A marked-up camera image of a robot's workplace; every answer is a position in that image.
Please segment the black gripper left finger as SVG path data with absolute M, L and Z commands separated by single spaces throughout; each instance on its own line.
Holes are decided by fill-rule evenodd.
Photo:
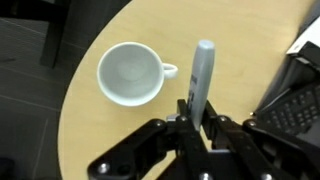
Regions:
M 160 180 L 200 180 L 207 172 L 207 150 L 187 115 L 185 100 L 177 101 L 174 121 L 151 119 L 87 168 L 89 180 L 141 180 L 169 151 L 176 158 L 160 174 Z

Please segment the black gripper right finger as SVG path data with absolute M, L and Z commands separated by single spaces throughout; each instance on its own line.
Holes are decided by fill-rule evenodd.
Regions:
M 247 180 L 320 180 L 320 151 L 254 119 L 241 125 L 206 102 L 202 127 L 217 149 L 228 149 Z

